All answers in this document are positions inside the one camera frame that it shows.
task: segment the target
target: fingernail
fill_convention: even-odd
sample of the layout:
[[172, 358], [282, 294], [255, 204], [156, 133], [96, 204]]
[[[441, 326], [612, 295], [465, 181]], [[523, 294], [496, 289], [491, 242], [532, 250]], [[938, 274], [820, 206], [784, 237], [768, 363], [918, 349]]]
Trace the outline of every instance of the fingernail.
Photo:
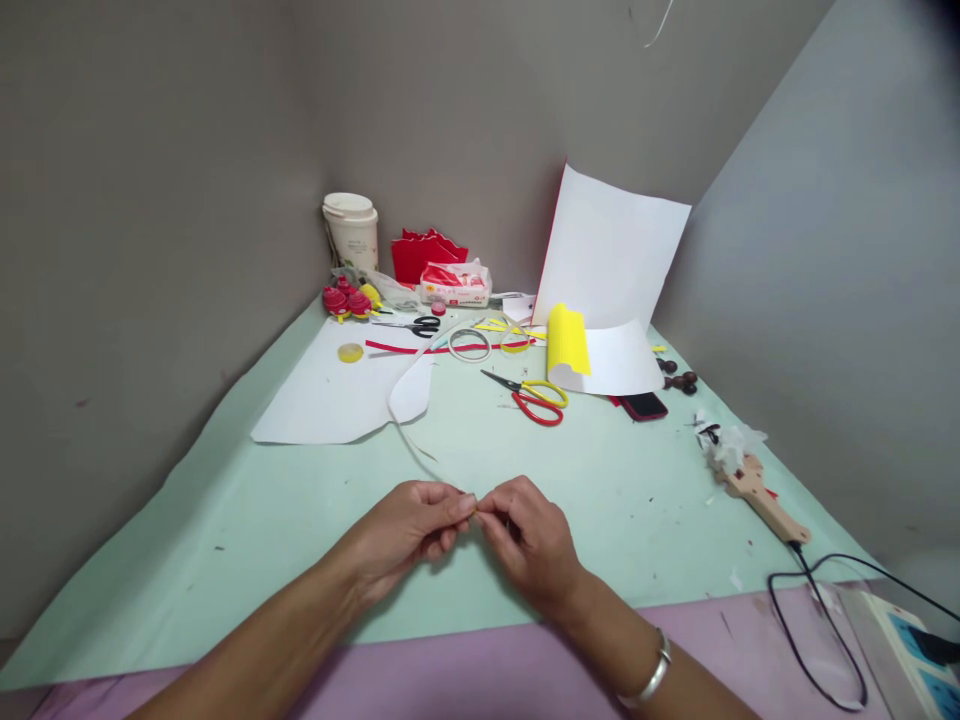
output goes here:
[[460, 512], [470, 512], [477, 506], [477, 496], [473, 493], [460, 498]]

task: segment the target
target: hand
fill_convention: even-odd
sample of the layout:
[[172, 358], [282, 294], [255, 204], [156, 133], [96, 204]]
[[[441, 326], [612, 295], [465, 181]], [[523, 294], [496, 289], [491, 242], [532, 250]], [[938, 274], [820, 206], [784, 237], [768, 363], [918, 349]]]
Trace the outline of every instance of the hand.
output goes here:
[[559, 622], [583, 603], [590, 575], [577, 558], [567, 518], [530, 478], [496, 487], [477, 504], [477, 519], [510, 582], [541, 615]]
[[400, 483], [340, 538], [326, 559], [354, 574], [360, 603], [370, 607], [425, 558], [436, 562], [470, 529], [474, 495], [439, 482]]

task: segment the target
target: red phone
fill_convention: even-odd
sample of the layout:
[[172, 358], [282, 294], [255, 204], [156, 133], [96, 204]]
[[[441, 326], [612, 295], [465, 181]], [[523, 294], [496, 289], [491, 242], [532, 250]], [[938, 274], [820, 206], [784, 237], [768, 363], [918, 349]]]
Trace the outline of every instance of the red phone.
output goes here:
[[627, 414], [638, 422], [644, 420], [657, 420], [667, 414], [667, 406], [660, 402], [653, 393], [643, 393], [642, 395], [623, 395], [620, 397], [620, 404]]

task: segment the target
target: table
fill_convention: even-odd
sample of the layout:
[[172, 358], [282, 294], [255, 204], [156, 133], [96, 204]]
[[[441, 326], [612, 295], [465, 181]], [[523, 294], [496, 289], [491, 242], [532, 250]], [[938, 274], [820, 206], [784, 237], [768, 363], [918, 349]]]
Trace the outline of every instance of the table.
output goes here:
[[[195, 662], [389, 489], [425, 476], [395, 426], [348, 445], [250, 439], [306, 348], [335, 322], [313, 303], [237, 382], [163, 488], [50, 604], [0, 672], [0, 690]], [[397, 333], [398, 342], [409, 336]], [[648, 338], [686, 369], [653, 328]], [[662, 420], [633, 423], [606, 398], [575, 395], [564, 422], [544, 428], [479, 368], [542, 377], [545, 352], [494, 354], [482, 365], [431, 356], [437, 366], [430, 408], [407, 433], [478, 496], [530, 475], [567, 514], [584, 565], [632, 607], [755, 592], [770, 573], [797, 567], [746, 503], [718, 492], [690, 423], [700, 408], [724, 425], [740, 421], [706, 382], [692, 397], [664, 392], [670, 414]], [[376, 362], [365, 358], [356, 367]], [[708, 369], [694, 369], [709, 378]], [[812, 531], [809, 558], [840, 551], [869, 559], [769, 449], [757, 455], [767, 486]], [[389, 612], [371, 616], [351, 641], [533, 620], [524, 603], [503, 592], [485, 547], [472, 533], [442, 572], [415, 570]], [[835, 582], [870, 577], [840, 563], [821, 575]]]
[[[778, 599], [814, 676], [837, 697], [855, 699], [856, 678], [809, 590], [784, 590]], [[804, 677], [764, 593], [648, 608], [641, 614], [663, 627], [761, 717], [849, 717]], [[867, 678], [867, 708], [858, 717], [889, 718], [849, 622], [843, 615], [834, 617]], [[120, 720], [183, 670], [59, 685], [33, 720]], [[615, 720], [623, 715], [559, 637], [531, 624], [341, 648], [291, 715], [295, 720], [371, 717]]]

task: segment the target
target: red-handled scissors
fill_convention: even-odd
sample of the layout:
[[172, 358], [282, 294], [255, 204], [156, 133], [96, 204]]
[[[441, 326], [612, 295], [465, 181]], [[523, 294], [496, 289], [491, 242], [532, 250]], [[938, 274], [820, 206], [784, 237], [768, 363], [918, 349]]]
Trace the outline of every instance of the red-handled scissors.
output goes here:
[[[523, 410], [523, 414], [528, 418], [533, 420], [538, 425], [546, 425], [547, 427], [553, 427], [554, 425], [559, 425], [563, 421], [563, 412], [560, 408], [566, 407], [569, 402], [567, 394], [554, 385], [551, 382], [546, 380], [525, 380], [522, 383], [514, 382], [513, 380], [507, 380], [502, 378], [499, 375], [494, 375], [492, 372], [487, 372], [486, 370], [481, 370], [484, 375], [489, 378], [493, 378], [498, 383], [503, 385], [508, 390], [513, 391], [513, 401], [517, 403], [517, 406]], [[559, 399], [554, 400], [536, 390], [534, 387], [544, 387], [548, 390], [556, 393]], [[542, 407], [553, 412], [556, 415], [555, 418], [545, 418], [540, 417], [539, 415], [534, 414], [533, 410], [530, 409], [530, 405], [536, 405], [537, 407]]]

